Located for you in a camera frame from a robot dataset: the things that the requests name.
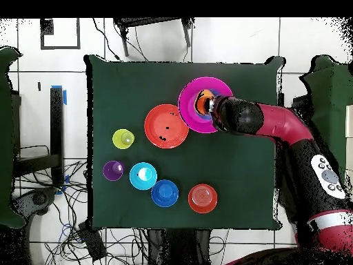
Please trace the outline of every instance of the red cup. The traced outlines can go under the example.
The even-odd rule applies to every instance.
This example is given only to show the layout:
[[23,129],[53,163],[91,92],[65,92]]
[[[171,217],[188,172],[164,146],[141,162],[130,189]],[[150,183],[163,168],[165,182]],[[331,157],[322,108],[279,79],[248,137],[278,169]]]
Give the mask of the red cup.
[[188,202],[196,213],[209,213],[217,205],[217,193],[210,185],[199,184],[190,190]]

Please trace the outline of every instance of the blue cup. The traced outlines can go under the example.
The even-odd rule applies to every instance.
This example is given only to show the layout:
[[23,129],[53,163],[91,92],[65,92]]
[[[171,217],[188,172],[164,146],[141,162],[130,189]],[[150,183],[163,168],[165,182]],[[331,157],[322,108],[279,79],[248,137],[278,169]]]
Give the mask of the blue cup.
[[149,163],[135,164],[130,171],[130,183],[139,190],[148,190],[157,181],[157,171]]
[[177,185],[169,180],[158,181],[151,190],[153,202],[160,207],[170,207],[177,202],[179,190]]

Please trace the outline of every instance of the magenta plate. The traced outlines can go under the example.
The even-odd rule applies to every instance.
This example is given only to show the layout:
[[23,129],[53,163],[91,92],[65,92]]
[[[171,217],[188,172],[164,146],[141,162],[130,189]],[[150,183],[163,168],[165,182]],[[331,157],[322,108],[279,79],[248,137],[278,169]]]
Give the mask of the magenta plate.
[[223,81],[214,77],[196,78],[181,91],[178,100],[178,109],[185,124],[191,130],[199,133],[213,133],[217,130],[212,125],[210,116],[202,116],[194,108],[196,96],[202,90],[209,90],[214,95],[232,96],[233,94]]

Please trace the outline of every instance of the green tablecloth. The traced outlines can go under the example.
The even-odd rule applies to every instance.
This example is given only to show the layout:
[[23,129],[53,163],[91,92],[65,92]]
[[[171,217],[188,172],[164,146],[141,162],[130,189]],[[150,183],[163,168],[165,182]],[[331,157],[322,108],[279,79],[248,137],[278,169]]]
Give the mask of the green tablecloth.
[[[281,57],[266,65],[119,63],[93,55],[89,60],[93,87],[94,228],[279,228],[272,216],[273,142],[263,137],[191,130],[180,146],[160,149],[148,141],[143,124],[153,107],[177,105],[183,87],[202,76],[223,80],[241,99],[276,104],[276,73],[283,63]],[[112,143],[113,133],[120,128],[135,135],[127,150],[119,150]],[[107,181],[102,169],[114,159],[123,161],[126,171],[119,181]],[[158,179],[176,183],[179,200],[175,205],[158,207],[150,190],[140,191],[130,184],[130,169],[140,161],[151,163]],[[188,205],[189,190],[200,183],[213,186],[219,196],[216,208],[204,215]]]

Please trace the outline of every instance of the plastic cup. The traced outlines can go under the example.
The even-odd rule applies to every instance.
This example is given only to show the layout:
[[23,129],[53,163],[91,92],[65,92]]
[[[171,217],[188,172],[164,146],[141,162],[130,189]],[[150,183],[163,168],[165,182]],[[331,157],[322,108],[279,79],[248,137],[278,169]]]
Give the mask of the plastic cup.
[[213,187],[207,184],[199,184],[190,190],[188,202],[193,211],[209,213],[217,205],[217,193]]
[[125,166],[121,161],[109,161],[103,167],[103,175],[109,181],[117,181],[121,178]]
[[153,165],[145,162],[135,164],[130,171],[130,183],[139,190],[148,190],[156,184],[157,172]]
[[119,149],[131,147],[134,143],[134,135],[127,129],[119,129],[113,134],[113,144]]
[[171,207],[177,202],[179,190],[170,180],[158,181],[151,190],[153,202],[160,207]]

